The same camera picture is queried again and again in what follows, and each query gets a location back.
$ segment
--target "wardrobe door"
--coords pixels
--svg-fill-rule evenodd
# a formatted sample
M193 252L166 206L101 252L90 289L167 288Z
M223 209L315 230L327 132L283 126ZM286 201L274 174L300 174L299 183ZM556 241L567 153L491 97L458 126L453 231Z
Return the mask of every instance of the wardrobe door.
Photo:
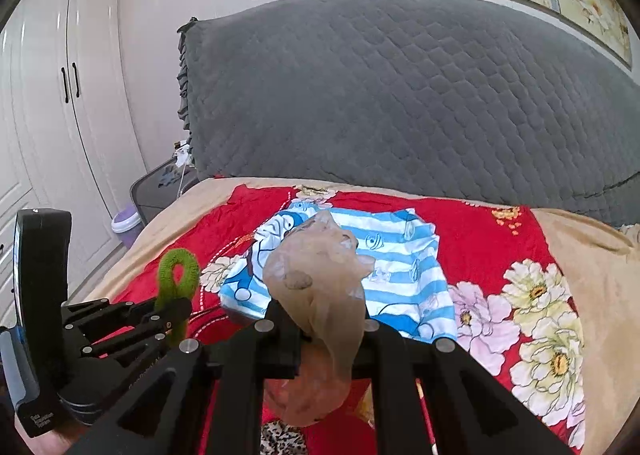
M70 98L95 181L112 216L146 174L120 62L118 0L69 0Z
M82 148L66 63L68 0L21 0L11 83L18 139L41 204L72 215L69 292L118 241Z
M0 220L31 189L18 145L11 95L11 50L15 29L16 19L12 17L0 32Z

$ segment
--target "gray quilt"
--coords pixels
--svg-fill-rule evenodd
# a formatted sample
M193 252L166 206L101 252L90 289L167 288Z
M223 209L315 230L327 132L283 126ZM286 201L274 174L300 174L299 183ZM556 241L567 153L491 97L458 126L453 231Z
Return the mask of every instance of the gray quilt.
M640 222L640 88L525 13L282 0L179 31L179 114L200 178L316 178Z

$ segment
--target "white wall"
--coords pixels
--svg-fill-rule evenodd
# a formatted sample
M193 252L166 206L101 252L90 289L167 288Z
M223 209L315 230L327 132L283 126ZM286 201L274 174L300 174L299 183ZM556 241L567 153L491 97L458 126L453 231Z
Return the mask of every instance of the white wall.
M273 0L120 0L120 47L136 135L146 167L154 168L171 156L173 142L187 135L176 114L180 106L178 35L176 29L191 16L201 20L231 15ZM512 0L488 0L546 20L592 45L629 73L611 54L557 18ZM631 34L633 77L640 82L640 42Z

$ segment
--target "blue and white striped shirt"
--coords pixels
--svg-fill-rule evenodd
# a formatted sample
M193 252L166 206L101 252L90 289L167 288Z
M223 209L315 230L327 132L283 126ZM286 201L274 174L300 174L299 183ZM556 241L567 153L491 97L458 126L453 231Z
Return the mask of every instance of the blue and white striped shirt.
M369 315L405 337L425 342L439 337L455 340L453 302L436 260L439 237L435 226L421 220L414 209L385 213L328 210L341 228L358 239L356 252L376 259L374 272L362 281ZM315 204L292 202L260 226L250 255L231 268L220 289L222 304L254 318L264 317L271 297L262 282L262 269L269 253L287 231L318 211ZM249 256L253 276L248 274Z

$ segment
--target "plastic bag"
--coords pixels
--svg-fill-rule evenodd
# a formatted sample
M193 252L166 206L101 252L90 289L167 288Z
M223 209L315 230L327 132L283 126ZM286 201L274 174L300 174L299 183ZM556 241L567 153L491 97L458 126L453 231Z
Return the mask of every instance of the plastic bag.
M293 229L264 267L271 297L310 338L296 379L265 381L268 406L287 424L309 425L349 393L366 316L361 281L375 263L357 255L357 246L354 235L323 210Z

